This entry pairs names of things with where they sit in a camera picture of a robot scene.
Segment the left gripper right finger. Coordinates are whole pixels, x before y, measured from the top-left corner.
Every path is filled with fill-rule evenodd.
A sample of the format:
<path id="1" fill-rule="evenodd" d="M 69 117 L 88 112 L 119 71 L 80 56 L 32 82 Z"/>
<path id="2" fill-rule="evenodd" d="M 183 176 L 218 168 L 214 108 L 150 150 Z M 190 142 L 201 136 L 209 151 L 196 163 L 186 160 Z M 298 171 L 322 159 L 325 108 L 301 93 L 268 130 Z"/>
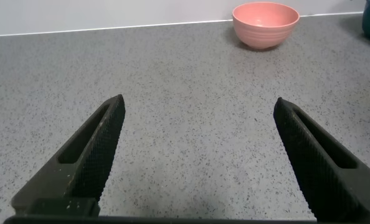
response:
<path id="1" fill-rule="evenodd" d="M 273 117 L 315 218 L 370 223 L 370 168 L 292 102 L 279 98 Z"/>

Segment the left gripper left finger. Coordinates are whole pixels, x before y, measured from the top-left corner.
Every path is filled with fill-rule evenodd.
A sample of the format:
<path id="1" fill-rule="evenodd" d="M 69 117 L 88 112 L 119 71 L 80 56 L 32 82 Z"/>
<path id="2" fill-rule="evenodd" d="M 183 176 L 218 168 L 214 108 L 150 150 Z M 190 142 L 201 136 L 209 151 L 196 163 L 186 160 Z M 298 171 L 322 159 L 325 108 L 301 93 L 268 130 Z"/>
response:
<path id="1" fill-rule="evenodd" d="M 125 118 L 125 101 L 103 102 L 11 200 L 24 213 L 38 199 L 99 200 L 110 175 Z"/>

